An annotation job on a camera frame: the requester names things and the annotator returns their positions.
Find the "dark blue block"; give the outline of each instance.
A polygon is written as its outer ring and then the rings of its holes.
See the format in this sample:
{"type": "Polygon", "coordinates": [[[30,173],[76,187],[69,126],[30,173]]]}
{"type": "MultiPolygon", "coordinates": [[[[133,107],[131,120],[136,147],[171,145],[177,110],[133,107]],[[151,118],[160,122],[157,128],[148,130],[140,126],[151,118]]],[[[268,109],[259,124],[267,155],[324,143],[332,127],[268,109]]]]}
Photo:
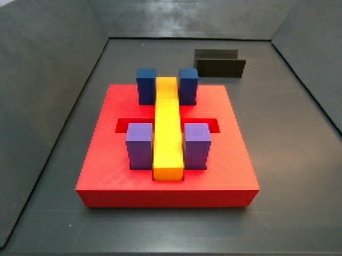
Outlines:
{"type": "Polygon", "coordinates": [[[128,125],[125,146],[131,170],[152,169],[152,124],[131,123],[128,125]]]}
{"type": "Polygon", "coordinates": [[[197,70],[193,68],[179,69],[179,104],[196,105],[197,70]]]}
{"type": "Polygon", "coordinates": [[[155,78],[156,69],[139,68],[136,71],[136,84],[139,92],[139,105],[155,105],[155,78]]]}
{"type": "Polygon", "coordinates": [[[205,170],[211,145],[211,135],[205,123],[187,123],[184,125],[184,168],[187,170],[205,170]]]}

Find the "gray floor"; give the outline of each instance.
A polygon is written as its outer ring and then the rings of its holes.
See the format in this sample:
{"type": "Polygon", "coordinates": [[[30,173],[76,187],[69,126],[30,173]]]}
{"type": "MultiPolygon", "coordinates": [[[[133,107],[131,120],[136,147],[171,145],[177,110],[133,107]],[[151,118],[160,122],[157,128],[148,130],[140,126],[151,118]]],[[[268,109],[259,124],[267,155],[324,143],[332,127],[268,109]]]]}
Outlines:
{"type": "Polygon", "coordinates": [[[340,137],[268,42],[111,40],[5,252],[342,252],[340,137]],[[87,209],[73,191],[107,87],[238,49],[224,83],[260,193],[246,209],[87,209]]]}

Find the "gray wall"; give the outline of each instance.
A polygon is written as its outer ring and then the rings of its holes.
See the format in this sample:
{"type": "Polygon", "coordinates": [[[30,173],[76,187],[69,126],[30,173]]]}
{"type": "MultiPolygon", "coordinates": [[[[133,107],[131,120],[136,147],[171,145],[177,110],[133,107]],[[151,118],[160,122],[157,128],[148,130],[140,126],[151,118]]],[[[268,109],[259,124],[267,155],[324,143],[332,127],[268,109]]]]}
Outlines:
{"type": "Polygon", "coordinates": [[[272,44],[342,131],[342,1],[302,0],[272,44]]]}
{"type": "Polygon", "coordinates": [[[298,0],[88,0],[109,37],[271,40],[298,0]]]}
{"type": "Polygon", "coordinates": [[[85,0],[0,8],[0,246],[105,42],[85,0]]]}

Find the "gray surface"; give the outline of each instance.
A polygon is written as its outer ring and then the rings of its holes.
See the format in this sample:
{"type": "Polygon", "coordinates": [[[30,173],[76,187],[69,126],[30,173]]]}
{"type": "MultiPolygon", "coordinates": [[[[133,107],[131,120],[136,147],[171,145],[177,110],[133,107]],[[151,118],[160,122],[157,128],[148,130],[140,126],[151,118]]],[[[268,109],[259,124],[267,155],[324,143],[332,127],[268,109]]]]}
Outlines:
{"type": "Polygon", "coordinates": [[[298,0],[88,0],[109,37],[271,40],[298,0]]]}
{"type": "Polygon", "coordinates": [[[107,42],[83,0],[0,8],[0,247],[107,42]]]}
{"type": "Polygon", "coordinates": [[[0,0],[0,7],[6,5],[8,3],[13,2],[13,0],[0,0]]]}
{"type": "Polygon", "coordinates": [[[5,252],[342,252],[340,137],[267,42],[111,40],[5,252]],[[227,83],[260,193],[246,209],[87,209],[73,191],[105,90],[193,49],[238,49],[227,83]]]}
{"type": "Polygon", "coordinates": [[[272,43],[342,132],[342,1],[299,1],[272,43]]]}

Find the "black object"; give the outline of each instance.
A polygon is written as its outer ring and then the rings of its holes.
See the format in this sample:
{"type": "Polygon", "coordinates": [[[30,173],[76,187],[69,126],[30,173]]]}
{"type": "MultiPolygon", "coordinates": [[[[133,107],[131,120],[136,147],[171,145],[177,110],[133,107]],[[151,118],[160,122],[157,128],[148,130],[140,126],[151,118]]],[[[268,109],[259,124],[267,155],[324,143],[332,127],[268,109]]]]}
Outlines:
{"type": "Polygon", "coordinates": [[[342,133],[342,1],[299,1],[272,44],[342,133]]]}
{"type": "Polygon", "coordinates": [[[196,49],[195,63],[200,77],[242,77],[246,60],[238,59],[238,50],[196,49]]]}
{"type": "Polygon", "coordinates": [[[84,0],[0,8],[0,247],[105,42],[84,0]]]}

